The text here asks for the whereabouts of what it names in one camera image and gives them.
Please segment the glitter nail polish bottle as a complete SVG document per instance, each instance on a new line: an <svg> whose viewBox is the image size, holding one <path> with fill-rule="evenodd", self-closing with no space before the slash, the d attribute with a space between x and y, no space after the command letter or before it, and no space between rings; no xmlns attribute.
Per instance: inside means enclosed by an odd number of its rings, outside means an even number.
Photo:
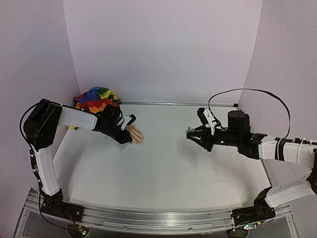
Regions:
<svg viewBox="0 0 317 238"><path fill-rule="evenodd" d="M187 130L186 130L186 134L188 133L192 133L192 132L195 132L196 129L195 128L191 128L190 126L188 126Z"/></svg>

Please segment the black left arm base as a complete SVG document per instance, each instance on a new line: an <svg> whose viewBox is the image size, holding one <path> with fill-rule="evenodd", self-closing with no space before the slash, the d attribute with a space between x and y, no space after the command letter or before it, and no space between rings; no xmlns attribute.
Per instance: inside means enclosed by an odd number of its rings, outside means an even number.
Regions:
<svg viewBox="0 0 317 238"><path fill-rule="evenodd" d="M41 212L51 216L72 220L74 222L82 221L84 207L81 205L64 202L61 188L54 195L47 195L41 189L41 196L43 197Z"/></svg>

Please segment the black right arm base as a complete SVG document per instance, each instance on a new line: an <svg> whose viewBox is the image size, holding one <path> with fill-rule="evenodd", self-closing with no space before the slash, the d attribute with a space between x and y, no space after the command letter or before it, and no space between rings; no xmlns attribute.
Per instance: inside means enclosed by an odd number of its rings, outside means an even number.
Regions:
<svg viewBox="0 0 317 238"><path fill-rule="evenodd" d="M231 218L233 218L234 227L240 227L249 223L264 222L275 217L275 209L271 208L265 201L270 189L271 187L268 187L261 191L255 198L253 206L232 210Z"/></svg>

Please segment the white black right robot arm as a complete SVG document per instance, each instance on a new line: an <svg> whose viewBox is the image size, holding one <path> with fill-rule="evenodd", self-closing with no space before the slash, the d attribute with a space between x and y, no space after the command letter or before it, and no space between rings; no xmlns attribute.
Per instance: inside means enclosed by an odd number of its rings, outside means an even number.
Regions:
<svg viewBox="0 0 317 238"><path fill-rule="evenodd" d="M220 122L208 108L199 108L202 125L189 127L186 137L211 151L214 145L236 147L239 154L256 160L276 160L311 169L309 175L287 185L276 185L264 193L264 203L270 208L317 192L317 142L301 138L282 139L262 133L252 133L250 117L242 110L230 111L228 126Z"/></svg>

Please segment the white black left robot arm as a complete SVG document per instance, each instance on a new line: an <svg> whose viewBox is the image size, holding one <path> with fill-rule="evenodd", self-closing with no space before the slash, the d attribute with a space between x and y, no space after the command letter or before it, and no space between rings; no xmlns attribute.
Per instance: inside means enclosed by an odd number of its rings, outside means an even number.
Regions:
<svg viewBox="0 0 317 238"><path fill-rule="evenodd" d="M48 196L60 192L53 165L52 147L57 128L70 126L105 134L119 144L132 141L126 129L136 120L133 114L123 115L120 108L108 105L100 113L42 99L31 106L20 120L20 132L30 146L33 173Z"/></svg>

